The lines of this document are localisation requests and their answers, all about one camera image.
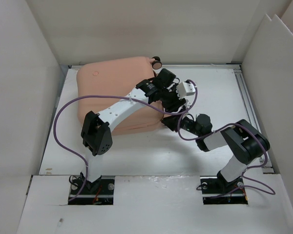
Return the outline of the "pink suitcase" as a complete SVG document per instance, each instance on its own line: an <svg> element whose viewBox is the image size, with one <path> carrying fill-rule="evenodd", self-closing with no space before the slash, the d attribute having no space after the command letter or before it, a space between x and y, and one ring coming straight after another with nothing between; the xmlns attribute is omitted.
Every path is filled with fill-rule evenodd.
<svg viewBox="0 0 293 234"><path fill-rule="evenodd" d="M78 95L90 96L78 102L78 119L84 122L89 111L97 113L118 102L113 96L124 97L144 79L155 77L161 65L148 57L131 57L86 64L76 75ZM123 120L113 131L114 136L150 132L161 126L161 102L145 106Z"/></svg>

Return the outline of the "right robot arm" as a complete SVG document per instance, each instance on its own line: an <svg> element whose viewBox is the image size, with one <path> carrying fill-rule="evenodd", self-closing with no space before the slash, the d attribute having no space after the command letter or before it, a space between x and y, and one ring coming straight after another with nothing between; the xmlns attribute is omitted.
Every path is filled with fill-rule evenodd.
<svg viewBox="0 0 293 234"><path fill-rule="evenodd" d="M223 146L231 149L231 159L217 173L217 179L213 182L218 193L231 189L247 167L270 149L267 138L244 119L214 132L210 117L205 114L198 115L196 119L180 118L179 115L165 117L162 123L174 132L183 129L196 135L198 138L195 142L203 152Z"/></svg>

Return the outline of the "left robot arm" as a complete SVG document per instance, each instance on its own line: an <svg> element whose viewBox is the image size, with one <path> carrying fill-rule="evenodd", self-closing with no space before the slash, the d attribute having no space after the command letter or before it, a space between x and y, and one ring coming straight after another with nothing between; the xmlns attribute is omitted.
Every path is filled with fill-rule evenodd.
<svg viewBox="0 0 293 234"><path fill-rule="evenodd" d="M125 97L116 97L118 102L94 113L90 111L84 118L81 137L83 145L91 152L87 176L82 182L83 189L94 193L99 188L102 155L112 146L112 131L127 117L154 102L161 102L162 108L154 110L164 115L179 116L192 105L187 96L197 95L195 84L190 81L175 83L176 75L167 69L150 79L139 82Z"/></svg>

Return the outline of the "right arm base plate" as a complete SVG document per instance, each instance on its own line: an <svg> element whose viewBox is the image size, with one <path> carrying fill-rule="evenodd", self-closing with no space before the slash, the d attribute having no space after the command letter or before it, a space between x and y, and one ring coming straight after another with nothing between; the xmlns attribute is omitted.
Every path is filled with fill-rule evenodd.
<svg viewBox="0 0 293 234"><path fill-rule="evenodd" d="M248 205L243 179L239 177L234 182L222 184L216 176L201 176L196 190L202 192L204 205Z"/></svg>

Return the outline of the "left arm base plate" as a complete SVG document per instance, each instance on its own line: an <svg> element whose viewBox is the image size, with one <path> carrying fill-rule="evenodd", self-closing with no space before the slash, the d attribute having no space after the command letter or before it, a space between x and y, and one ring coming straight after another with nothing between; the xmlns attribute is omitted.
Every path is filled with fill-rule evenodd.
<svg viewBox="0 0 293 234"><path fill-rule="evenodd" d="M84 176L79 177L71 176L69 183L71 185L68 205L113 205L114 201L114 176L101 176L94 182L86 182L86 185L79 193L79 195L73 199L79 192L84 181Z"/></svg>

